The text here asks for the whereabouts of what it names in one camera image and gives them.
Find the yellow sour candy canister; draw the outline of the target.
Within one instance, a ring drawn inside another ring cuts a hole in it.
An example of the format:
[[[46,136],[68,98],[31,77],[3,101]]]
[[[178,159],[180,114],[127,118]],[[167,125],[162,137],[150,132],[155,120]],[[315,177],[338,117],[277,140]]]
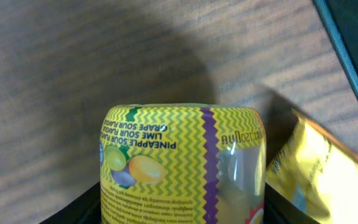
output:
[[[252,108],[120,105],[99,140],[102,223],[262,223],[266,137]]]

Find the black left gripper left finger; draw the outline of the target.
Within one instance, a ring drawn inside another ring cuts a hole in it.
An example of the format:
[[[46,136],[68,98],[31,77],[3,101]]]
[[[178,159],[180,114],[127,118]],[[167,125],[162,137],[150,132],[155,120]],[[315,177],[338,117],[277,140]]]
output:
[[[101,224],[100,183],[40,224]]]

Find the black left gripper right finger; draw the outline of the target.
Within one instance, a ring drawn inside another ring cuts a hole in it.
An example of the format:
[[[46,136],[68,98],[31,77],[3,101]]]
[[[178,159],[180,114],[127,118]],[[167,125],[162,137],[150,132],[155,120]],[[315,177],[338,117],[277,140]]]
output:
[[[318,224],[268,184],[265,186],[264,224]]]

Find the small yellow snack packet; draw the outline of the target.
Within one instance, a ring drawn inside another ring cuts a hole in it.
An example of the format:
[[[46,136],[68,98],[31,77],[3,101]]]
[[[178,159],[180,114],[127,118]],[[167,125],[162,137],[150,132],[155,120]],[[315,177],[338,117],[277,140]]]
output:
[[[300,112],[266,183],[318,223],[358,223],[358,154]]]

